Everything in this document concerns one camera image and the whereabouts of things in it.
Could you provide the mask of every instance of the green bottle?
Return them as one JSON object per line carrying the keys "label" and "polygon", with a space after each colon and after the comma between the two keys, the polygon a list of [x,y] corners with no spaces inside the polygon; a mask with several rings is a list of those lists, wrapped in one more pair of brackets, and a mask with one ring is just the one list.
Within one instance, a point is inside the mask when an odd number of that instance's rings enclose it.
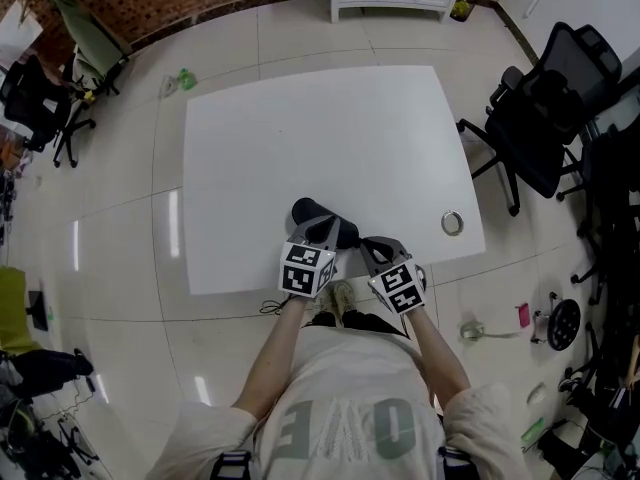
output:
{"label": "green bottle", "polygon": [[180,75],[178,75],[178,78],[180,79],[180,87],[183,91],[192,89],[197,83],[196,76],[190,71],[187,71],[185,68],[182,68],[180,70]]}

